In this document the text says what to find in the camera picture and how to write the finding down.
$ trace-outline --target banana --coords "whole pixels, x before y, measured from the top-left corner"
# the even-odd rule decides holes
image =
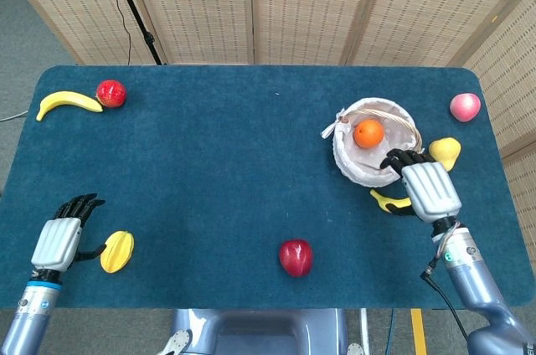
[[[88,111],[102,112],[102,105],[99,101],[93,100],[87,95],[75,93],[74,91],[57,91],[41,100],[39,113],[35,119],[41,121],[47,112],[60,105],[75,105]]]
[[[382,196],[376,192],[374,189],[370,190],[370,195],[376,199],[378,206],[387,213],[391,213],[386,207],[387,204],[393,204],[398,208],[409,207],[411,205],[410,198],[386,198],[385,196]]]

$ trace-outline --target blue ring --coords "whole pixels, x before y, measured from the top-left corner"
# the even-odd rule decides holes
[[[61,285],[55,284],[54,282],[46,281],[28,281],[26,286],[44,286],[46,288],[52,288],[53,290],[61,291]]]

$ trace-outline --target woven basket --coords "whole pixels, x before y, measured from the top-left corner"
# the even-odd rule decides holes
[[[383,141],[374,148],[363,149],[353,141],[353,129],[365,119],[375,119],[384,127]],[[337,114],[337,119],[322,133],[327,138],[334,132],[333,155],[344,176],[354,183],[381,188],[399,179],[391,168],[380,169],[379,164],[393,148],[422,149],[422,139],[410,114],[391,100],[363,98]]]

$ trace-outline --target pink peach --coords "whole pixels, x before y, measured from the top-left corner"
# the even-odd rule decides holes
[[[456,95],[451,101],[451,114],[460,122],[469,122],[480,110],[480,99],[472,93]]]

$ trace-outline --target black pole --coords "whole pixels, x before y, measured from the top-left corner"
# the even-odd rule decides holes
[[[142,18],[140,17],[140,13],[136,9],[136,5],[134,4],[133,0],[126,0],[128,2],[128,6],[131,8],[132,14],[134,15],[134,18],[137,21],[137,25],[142,31],[143,39],[145,39],[145,44],[147,44],[147,47],[151,51],[152,57],[154,58],[154,61],[156,64],[162,64],[162,61],[160,60],[160,57],[158,56],[158,52],[154,49],[154,37],[151,33],[147,31],[145,28],[145,24],[143,24]]]

